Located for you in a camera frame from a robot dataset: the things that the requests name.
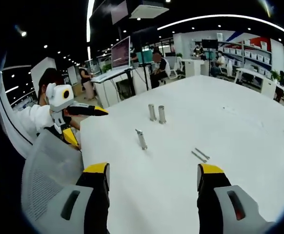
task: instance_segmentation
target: computer monitor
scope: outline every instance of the computer monitor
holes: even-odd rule
[[[137,53],[139,63],[142,63],[142,54],[141,52]],[[151,50],[143,51],[144,63],[153,62],[153,53]]]
[[[130,67],[130,36],[112,47],[112,69]]]

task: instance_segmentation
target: led strip light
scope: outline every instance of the led strip light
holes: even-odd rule
[[[278,26],[276,24],[273,24],[271,22],[265,21],[263,19],[258,19],[258,18],[251,17],[251,16],[240,16],[240,15],[231,15],[231,14],[198,16],[198,17],[193,17],[193,18],[189,18],[189,19],[183,19],[183,20],[180,20],[180,21],[177,21],[177,22],[174,22],[174,23],[167,24],[167,25],[165,25],[163,27],[159,27],[157,30],[162,30],[164,28],[167,28],[167,27],[179,24],[179,23],[183,23],[183,22],[188,22],[188,21],[192,21],[192,20],[206,19],[206,18],[215,18],[215,17],[235,17],[235,18],[243,18],[243,19],[248,19],[248,20],[255,20],[255,21],[258,21],[258,22],[261,22],[261,23],[268,24],[268,25],[270,25],[272,27],[275,27],[275,28],[277,28],[277,29],[279,29],[279,30],[284,32],[284,29],[282,27],[280,27],[280,26]]]

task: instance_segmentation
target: shelf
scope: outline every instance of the shelf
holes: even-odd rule
[[[235,56],[238,56],[238,57],[242,57],[242,55],[237,55],[237,54],[232,54],[232,53],[226,53],[226,52],[223,52],[224,55],[235,55]]]
[[[255,50],[260,50],[260,51],[266,52],[266,53],[268,53],[268,54],[272,54],[270,51],[263,50],[263,49],[261,49],[261,48],[257,48],[257,47],[255,47],[255,46],[245,45],[245,44],[244,44],[244,47],[247,47],[247,48],[253,48],[253,49],[255,49]]]
[[[265,63],[265,62],[262,62],[262,61],[260,61],[260,60],[258,60],[258,59],[253,59],[253,58],[246,57],[246,56],[245,56],[245,59],[254,60],[254,61],[256,61],[256,62],[260,62],[260,63],[265,64],[265,65],[268,65],[268,66],[270,66],[270,67],[272,66],[271,64],[269,64],[269,63]]]
[[[231,45],[240,45],[240,46],[242,46],[242,44],[240,44],[240,43],[229,42],[229,41],[219,41],[218,43],[224,43],[224,44],[231,44]]]

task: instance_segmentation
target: metal bolt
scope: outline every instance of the metal bolt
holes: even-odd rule
[[[150,120],[151,121],[156,121],[156,116],[155,116],[155,110],[154,110],[154,105],[153,104],[149,104],[148,105],[148,109],[150,111]]]
[[[158,111],[160,113],[160,124],[166,123],[164,106],[159,106]]]

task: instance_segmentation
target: sleeve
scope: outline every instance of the sleeve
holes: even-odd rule
[[[40,132],[45,127],[53,126],[54,122],[50,115],[50,106],[33,105],[24,110],[15,111],[22,126],[27,132]]]
[[[166,64],[167,64],[167,62],[164,59],[162,59],[161,63],[160,63],[160,69],[162,71],[164,71],[166,69]]]

